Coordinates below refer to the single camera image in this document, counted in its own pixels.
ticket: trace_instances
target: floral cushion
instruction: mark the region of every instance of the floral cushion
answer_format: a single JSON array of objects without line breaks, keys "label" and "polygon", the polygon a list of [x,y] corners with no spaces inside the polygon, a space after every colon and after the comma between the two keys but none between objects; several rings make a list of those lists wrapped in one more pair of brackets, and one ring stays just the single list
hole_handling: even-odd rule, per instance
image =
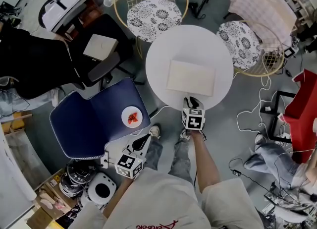
[{"label": "floral cushion", "polygon": [[261,48],[255,33],[244,22],[230,21],[220,25],[217,35],[227,46],[235,67],[247,69],[259,60]]},{"label": "floral cushion", "polygon": [[168,0],[145,0],[128,11],[128,27],[141,40],[153,42],[162,32],[180,25],[182,14]]}]

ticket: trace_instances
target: red food on plate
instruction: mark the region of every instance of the red food on plate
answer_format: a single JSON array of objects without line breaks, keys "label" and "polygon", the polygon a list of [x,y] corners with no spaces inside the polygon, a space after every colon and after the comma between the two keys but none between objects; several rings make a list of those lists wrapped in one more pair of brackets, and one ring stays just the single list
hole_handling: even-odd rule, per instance
[{"label": "red food on plate", "polygon": [[137,113],[133,113],[133,114],[130,114],[129,115],[129,118],[128,118],[128,123],[131,124],[133,122],[137,122],[138,119],[137,119]]}]

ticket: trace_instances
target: office chair armrest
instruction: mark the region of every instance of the office chair armrest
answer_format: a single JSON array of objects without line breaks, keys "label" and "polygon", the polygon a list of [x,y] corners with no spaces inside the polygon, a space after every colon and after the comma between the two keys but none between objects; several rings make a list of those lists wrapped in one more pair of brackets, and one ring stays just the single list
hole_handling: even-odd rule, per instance
[{"label": "office chair armrest", "polygon": [[120,62],[120,56],[118,52],[114,52],[109,55],[106,59],[100,62],[88,73],[88,78],[92,82],[96,82],[103,78],[107,73],[111,72]]}]

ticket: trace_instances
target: gray pants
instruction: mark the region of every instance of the gray pants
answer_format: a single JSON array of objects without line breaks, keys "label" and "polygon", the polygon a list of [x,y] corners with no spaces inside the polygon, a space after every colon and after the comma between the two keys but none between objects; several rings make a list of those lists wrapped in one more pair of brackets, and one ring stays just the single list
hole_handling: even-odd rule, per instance
[{"label": "gray pants", "polygon": [[255,147],[255,155],[244,164],[246,169],[271,173],[283,188],[290,189],[294,174],[299,166],[285,150],[275,143],[261,143]]},{"label": "gray pants", "polygon": [[[159,158],[162,154],[163,146],[156,137],[152,137],[144,167],[158,170]],[[168,174],[189,181],[193,184],[189,174],[190,160],[188,157],[188,141],[184,138],[175,144],[174,159]]]}]

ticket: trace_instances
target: gray floor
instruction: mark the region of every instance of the gray floor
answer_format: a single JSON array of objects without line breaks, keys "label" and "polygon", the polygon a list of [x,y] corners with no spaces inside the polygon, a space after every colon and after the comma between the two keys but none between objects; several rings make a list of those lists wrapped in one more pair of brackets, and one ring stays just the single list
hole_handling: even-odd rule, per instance
[{"label": "gray floor", "polygon": [[[26,2],[28,2],[28,5],[23,11],[24,21],[22,28],[33,32],[38,27],[38,10],[45,0],[23,0],[20,4],[24,5]],[[184,1],[177,0],[177,4],[180,6],[180,8],[182,8]],[[124,6],[121,6],[120,8],[122,13],[125,12],[124,8]],[[183,20],[183,24],[202,26],[215,33],[218,30],[219,25],[223,23],[222,17],[226,15],[228,8],[229,0],[210,0],[202,11],[202,13],[206,14],[205,19],[197,20],[189,11]],[[119,23],[117,17],[114,14],[113,8],[107,8],[105,9],[105,12],[109,13],[116,20],[116,22]],[[128,37],[133,37],[130,31],[125,28],[123,29]],[[38,28],[33,34],[35,36],[44,38],[54,37],[53,34],[50,34],[41,27]],[[146,56],[146,52],[150,45],[151,44],[146,42],[142,43],[144,56]],[[298,54],[296,58],[289,60],[287,63],[286,68],[292,73],[293,76],[300,72],[301,60],[301,54]],[[135,59],[125,62],[124,66],[127,69],[132,70],[134,73],[138,73],[138,79],[140,81],[146,79],[144,70],[145,57],[144,60],[141,60],[136,56]],[[303,55],[302,68],[307,68],[311,71],[317,72],[317,59],[315,53]],[[120,80],[124,76],[119,71],[115,71],[113,74],[113,82]],[[283,90],[293,93],[298,91],[296,84],[293,83],[291,78],[285,74],[273,75],[271,76],[271,79],[271,89],[269,91],[262,91],[261,93],[263,99],[270,100],[276,90]],[[240,132],[237,127],[236,116],[241,111],[251,110],[254,108],[254,106],[259,101],[258,92],[261,87],[262,85],[260,78],[252,78],[238,74],[232,83],[229,93],[223,99],[223,101],[216,107],[206,112],[206,125],[204,129],[204,133],[208,137],[206,145],[219,168],[222,180],[235,177],[228,168],[228,162],[232,158],[242,158],[245,160],[250,155],[249,147],[254,147],[254,138],[256,133]],[[69,92],[75,88],[72,85],[65,85],[64,89],[66,92]],[[156,107],[160,108],[163,106],[163,102],[155,96],[148,83],[145,86],[138,86],[138,89],[149,113]],[[88,98],[97,91],[97,87],[93,87],[85,91],[81,91],[81,94],[84,98]],[[36,110],[33,110],[33,117],[27,123],[26,131],[38,155],[47,166],[49,171],[53,173],[65,166],[68,158],[65,157],[62,150],[60,149],[50,126],[49,114],[52,109],[53,108],[51,104],[46,104],[40,108],[37,108]],[[269,124],[269,118],[264,116],[264,121]],[[173,157],[173,145],[177,141],[178,135],[182,129],[180,112],[171,108],[163,109],[159,115],[152,119],[153,124],[157,122],[162,126],[161,141],[164,145],[164,150],[159,161],[158,169],[162,172],[168,172]],[[259,122],[260,119],[257,110],[255,110],[252,115],[244,114],[239,118],[241,128],[263,130],[263,127],[258,127]],[[130,136],[122,138],[108,145],[110,161],[114,162],[117,155],[129,139]],[[190,158],[192,161],[191,175],[194,177],[196,166],[193,146],[190,148]],[[231,167],[240,170],[242,173],[258,181],[266,188],[269,188],[273,181],[272,177],[267,174],[254,173],[244,170],[241,162],[239,161],[232,162]],[[112,175],[116,181],[120,181],[117,175],[115,175],[113,169],[108,170],[107,173]],[[245,187],[254,202],[254,205],[258,209],[262,209],[264,206],[266,206],[267,203],[263,198],[263,195],[266,191],[243,176],[241,176],[241,179],[243,180]]]}]

